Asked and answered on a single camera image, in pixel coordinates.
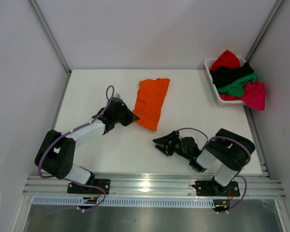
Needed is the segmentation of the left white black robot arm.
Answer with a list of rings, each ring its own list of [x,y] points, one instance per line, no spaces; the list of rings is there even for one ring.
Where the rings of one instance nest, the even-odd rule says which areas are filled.
[[[75,150],[93,138],[105,135],[116,124],[128,126],[138,119],[121,98],[115,97],[89,122],[66,133],[50,130],[34,161],[40,177],[66,179],[77,183],[82,192],[91,193],[95,188],[95,175],[74,163]]]

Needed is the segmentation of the orange t shirt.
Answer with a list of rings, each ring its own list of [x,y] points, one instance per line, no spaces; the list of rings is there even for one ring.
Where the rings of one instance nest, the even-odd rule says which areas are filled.
[[[132,111],[140,126],[156,131],[160,120],[161,109],[169,88],[170,79],[146,79],[139,82],[135,108]]]

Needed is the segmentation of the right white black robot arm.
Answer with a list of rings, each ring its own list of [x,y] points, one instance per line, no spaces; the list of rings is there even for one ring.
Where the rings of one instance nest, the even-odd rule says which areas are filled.
[[[210,181],[196,181],[192,185],[198,196],[225,196],[238,187],[232,179],[250,162],[255,145],[249,139],[226,129],[220,129],[199,148],[193,137],[181,137],[181,129],[152,140],[155,148],[165,156],[174,153],[189,161],[198,173],[205,172],[215,161],[221,165]]]

